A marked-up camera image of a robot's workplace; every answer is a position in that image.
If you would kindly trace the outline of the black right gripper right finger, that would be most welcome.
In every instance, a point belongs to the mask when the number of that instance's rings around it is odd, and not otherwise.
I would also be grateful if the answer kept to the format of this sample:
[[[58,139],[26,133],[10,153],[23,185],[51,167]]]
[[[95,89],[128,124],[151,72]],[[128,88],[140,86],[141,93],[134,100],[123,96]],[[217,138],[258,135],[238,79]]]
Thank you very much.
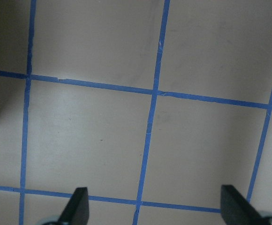
[[[220,214],[226,225],[268,225],[233,185],[222,185],[220,191]]]

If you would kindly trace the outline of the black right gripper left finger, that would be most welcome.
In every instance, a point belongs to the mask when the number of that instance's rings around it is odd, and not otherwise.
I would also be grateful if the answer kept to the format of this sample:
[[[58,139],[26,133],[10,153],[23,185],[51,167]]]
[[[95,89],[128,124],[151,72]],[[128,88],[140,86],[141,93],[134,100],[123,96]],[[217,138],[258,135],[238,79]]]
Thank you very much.
[[[87,225],[90,215],[87,187],[77,187],[57,220],[58,225]]]

